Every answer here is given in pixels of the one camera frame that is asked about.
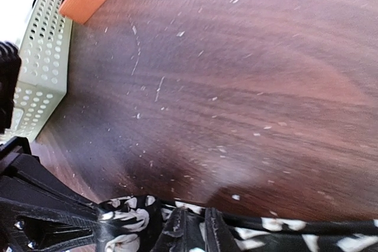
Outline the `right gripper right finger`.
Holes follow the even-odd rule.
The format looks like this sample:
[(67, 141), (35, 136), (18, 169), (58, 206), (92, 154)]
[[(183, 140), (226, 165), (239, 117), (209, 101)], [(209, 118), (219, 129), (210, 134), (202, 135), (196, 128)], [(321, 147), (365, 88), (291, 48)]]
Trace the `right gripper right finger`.
[(205, 211), (205, 251), (237, 252), (240, 248), (236, 244), (222, 214), (215, 208)]

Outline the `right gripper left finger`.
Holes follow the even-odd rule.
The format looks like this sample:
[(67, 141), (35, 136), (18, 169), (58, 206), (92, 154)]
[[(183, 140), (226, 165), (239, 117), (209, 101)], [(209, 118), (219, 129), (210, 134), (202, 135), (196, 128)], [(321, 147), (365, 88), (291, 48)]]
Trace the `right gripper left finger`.
[(185, 210), (180, 208), (173, 210), (153, 247), (153, 251), (189, 251)]

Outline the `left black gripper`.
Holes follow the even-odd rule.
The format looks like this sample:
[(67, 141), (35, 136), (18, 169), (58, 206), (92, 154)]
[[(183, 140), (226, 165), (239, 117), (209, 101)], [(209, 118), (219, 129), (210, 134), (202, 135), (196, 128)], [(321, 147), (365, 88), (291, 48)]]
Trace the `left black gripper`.
[(66, 251), (113, 239), (117, 202), (95, 204), (71, 190), (36, 156), (27, 138), (1, 145), (1, 249)]

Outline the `black white floral tie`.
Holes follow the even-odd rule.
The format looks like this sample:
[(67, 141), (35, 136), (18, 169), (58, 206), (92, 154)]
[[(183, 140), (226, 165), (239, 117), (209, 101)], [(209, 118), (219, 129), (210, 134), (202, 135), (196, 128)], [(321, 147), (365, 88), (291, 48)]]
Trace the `black white floral tie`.
[[(173, 210), (186, 211), (189, 251), (205, 251), (205, 211), (181, 201), (152, 195), (110, 199), (118, 203), (117, 226), (104, 251), (153, 251)], [(221, 212), (240, 251), (376, 251), (377, 221), (303, 221), (244, 217)]]

